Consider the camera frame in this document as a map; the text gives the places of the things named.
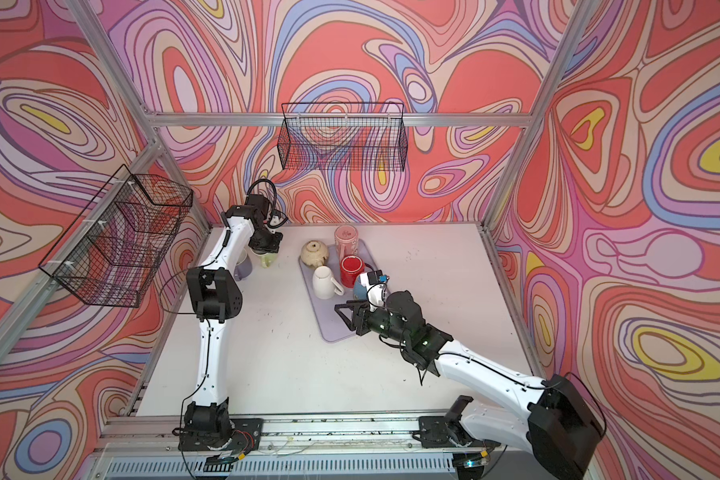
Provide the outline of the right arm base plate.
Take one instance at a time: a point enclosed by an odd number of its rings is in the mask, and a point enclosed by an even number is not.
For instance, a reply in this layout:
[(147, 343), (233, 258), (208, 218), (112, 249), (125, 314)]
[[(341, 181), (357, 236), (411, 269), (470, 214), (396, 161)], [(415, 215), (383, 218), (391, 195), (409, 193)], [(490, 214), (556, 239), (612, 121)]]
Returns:
[(411, 438), (425, 449), (433, 448), (487, 448), (493, 450), (500, 443), (492, 440), (478, 440), (466, 432), (455, 421), (448, 421), (444, 416), (420, 416), (418, 429), (411, 432)]

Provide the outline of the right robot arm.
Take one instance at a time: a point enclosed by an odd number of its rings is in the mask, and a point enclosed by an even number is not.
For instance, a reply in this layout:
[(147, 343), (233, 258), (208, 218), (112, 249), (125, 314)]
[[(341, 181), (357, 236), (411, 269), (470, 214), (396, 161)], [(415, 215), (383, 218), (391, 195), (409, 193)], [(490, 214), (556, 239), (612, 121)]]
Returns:
[(382, 303), (351, 300), (334, 307), (346, 327), (390, 340), (421, 374), (462, 384), (490, 400), (465, 396), (446, 416), (456, 444), (492, 441), (533, 455), (557, 479), (581, 479), (606, 430), (566, 375), (525, 375), (491, 361), (428, 323), (408, 291)]

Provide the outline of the lavender mug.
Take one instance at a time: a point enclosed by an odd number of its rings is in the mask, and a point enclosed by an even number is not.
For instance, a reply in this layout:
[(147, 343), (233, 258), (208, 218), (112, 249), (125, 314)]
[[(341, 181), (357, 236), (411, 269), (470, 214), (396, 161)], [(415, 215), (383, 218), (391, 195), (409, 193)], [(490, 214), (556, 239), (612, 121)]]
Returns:
[(238, 258), (234, 271), (233, 278), (236, 282), (246, 279), (251, 275), (253, 271), (252, 261), (247, 251), (241, 253)]

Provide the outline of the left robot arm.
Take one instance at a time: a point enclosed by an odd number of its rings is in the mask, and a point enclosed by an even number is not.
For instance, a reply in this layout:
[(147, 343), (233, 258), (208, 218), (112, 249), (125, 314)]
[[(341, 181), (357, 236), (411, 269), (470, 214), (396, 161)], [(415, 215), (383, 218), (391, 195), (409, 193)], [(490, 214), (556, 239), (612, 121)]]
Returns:
[(174, 434), (179, 450), (219, 451), (229, 447), (235, 427), (229, 416), (226, 381), (228, 323), (243, 307), (243, 295), (234, 277), (242, 255), (279, 253), (288, 221), (277, 209), (277, 188), (266, 178), (254, 181), (245, 201), (221, 215), (223, 233), (208, 259), (187, 271), (192, 313), (199, 321), (200, 360), (196, 386), (182, 401), (182, 417)]

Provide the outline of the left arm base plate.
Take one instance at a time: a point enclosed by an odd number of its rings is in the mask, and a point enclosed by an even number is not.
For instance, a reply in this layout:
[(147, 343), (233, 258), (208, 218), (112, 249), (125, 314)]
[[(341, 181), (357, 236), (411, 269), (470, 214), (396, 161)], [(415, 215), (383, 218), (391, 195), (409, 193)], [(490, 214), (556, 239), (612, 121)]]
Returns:
[(183, 452), (249, 453), (259, 448), (263, 425), (262, 418), (234, 417), (219, 431), (176, 427), (172, 434), (179, 438), (179, 449)]

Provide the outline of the light green mug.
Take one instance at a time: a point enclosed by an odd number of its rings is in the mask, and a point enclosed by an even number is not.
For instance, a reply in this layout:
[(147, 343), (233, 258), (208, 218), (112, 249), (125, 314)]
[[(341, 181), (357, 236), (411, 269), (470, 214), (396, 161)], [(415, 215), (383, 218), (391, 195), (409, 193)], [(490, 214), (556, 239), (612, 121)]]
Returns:
[(278, 258), (277, 253), (265, 253), (260, 256), (260, 264), (263, 268), (270, 268)]

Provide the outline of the blue floral mug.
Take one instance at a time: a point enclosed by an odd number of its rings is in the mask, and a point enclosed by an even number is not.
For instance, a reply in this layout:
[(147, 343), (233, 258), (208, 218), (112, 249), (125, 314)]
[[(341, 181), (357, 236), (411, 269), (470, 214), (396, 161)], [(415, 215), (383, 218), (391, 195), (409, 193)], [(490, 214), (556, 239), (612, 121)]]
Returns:
[(368, 287), (360, 279), (357, 279), (353, 286), (354, 299), (366, 301), (368, 298), (367, 291)]

